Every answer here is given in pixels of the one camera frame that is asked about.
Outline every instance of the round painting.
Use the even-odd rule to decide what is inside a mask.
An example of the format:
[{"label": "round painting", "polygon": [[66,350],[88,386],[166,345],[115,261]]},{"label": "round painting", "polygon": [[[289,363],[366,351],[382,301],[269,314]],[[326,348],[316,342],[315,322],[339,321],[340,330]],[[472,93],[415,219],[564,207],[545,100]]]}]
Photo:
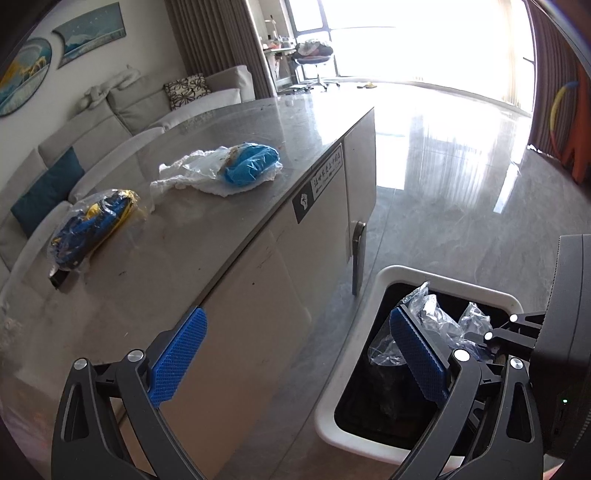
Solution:
[{"label": "round painting", "polygon": [[0,116],[27,103],[47,75],[51,45],[45,38],[27,40],[0,80]]}]

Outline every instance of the patterned throw pillow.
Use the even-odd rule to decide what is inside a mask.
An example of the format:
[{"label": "patterned throw pillow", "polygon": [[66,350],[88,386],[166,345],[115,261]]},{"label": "patterned throw pillow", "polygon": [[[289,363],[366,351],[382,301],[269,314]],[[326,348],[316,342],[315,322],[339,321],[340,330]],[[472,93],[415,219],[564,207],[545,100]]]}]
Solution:
[{"label": "patterned throw pillow", "polygon": [[207,83],[205,83],[203,73],[167,83],[164,85],[164,91],[168,95],[172,110],[212,92],[207,86]]}]

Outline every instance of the sticker label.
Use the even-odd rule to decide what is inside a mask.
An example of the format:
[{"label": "sticker label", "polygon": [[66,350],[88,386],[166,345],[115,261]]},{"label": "sticker label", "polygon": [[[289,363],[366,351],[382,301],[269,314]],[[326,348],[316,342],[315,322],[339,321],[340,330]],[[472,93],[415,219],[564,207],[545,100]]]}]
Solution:
[{"label": "sticker label", "polygon": [[342,166],[343,147],[339,144],[335,151],[316,170],[316,173],[312,175],[312,178],[293,197],[291,202],[294,206],[295,218],[298,223],[306,216],[306,213],[312,208],[314,202]]}]

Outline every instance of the sofa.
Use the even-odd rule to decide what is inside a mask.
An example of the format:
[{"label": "sofa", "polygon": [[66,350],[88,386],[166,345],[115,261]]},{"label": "sofa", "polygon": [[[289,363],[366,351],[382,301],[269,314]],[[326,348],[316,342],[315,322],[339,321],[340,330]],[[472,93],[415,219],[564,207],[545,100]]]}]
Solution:
[{"label": "sofa", "polygon": [[[172,111],[163,84],[184,76],[181,70],[167,69],[110,91],[105,101],[79,113],[34,148],[17,168],[0,190],[1,310],[6,311],[12,287],[23,280],[71,205],[96,190],[121,187],[101,183],[111,171],[166,130],[201,113],[255,98],[251,74],[237,66],[207,77],[212,93]],[[83,176],[27,237],[11,209],[70,147]]]}]

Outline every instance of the glossy tile floor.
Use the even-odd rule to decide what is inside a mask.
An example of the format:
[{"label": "glossy tile floor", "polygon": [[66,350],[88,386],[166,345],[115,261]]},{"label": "glossy tile floor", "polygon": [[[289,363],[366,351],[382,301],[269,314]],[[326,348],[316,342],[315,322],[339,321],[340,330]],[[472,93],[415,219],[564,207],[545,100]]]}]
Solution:
[{"label": "glossy tile floor", "polygon": [[392,465],[322,441],[311,415],[376,273],[406,265],[543,310],[559,236],[591,232],[589,188],[525,150],[529,118],[419,87],[350,87],[332,94],[373,97],[378,134],[362,295],[350,294],[349,265],[284,385],[217,479],[389,478]]}]

